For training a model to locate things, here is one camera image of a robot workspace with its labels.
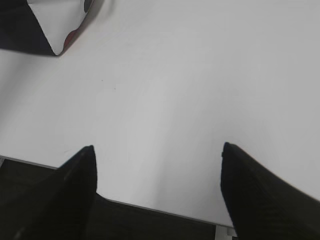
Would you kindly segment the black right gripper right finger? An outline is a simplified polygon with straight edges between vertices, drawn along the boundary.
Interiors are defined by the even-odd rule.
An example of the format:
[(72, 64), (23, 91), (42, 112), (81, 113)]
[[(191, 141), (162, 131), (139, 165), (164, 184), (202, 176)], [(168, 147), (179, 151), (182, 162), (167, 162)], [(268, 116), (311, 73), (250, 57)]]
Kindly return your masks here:
[(235, 144), (221, 153), (220, 189), (240, 240), (318, 240), (320, 202)]

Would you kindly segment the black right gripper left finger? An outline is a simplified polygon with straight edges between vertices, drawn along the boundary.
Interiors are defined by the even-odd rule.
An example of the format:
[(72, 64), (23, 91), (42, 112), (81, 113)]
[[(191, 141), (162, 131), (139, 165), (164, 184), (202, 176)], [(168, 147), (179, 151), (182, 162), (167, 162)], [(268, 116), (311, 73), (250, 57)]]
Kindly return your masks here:
[(83, 240), (97, 191), (92, 145), (50, 176), (0, 205), (2, 240)]

